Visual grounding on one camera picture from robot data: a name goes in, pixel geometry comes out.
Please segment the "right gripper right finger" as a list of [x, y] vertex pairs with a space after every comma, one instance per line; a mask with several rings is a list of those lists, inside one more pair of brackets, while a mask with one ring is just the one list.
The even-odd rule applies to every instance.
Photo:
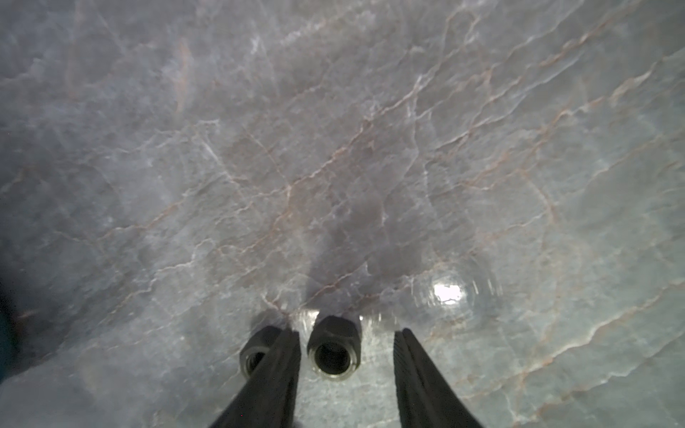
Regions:
[[482, 427], [408, 328], [394, 333], [394, 375], [403, 427]]

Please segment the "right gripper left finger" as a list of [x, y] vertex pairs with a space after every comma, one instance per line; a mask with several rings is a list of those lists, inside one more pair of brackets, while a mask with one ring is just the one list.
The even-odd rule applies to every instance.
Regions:
[[269, 352], [213, 427], [292, 427], [301, 367], [298, 332], [282, 329]]

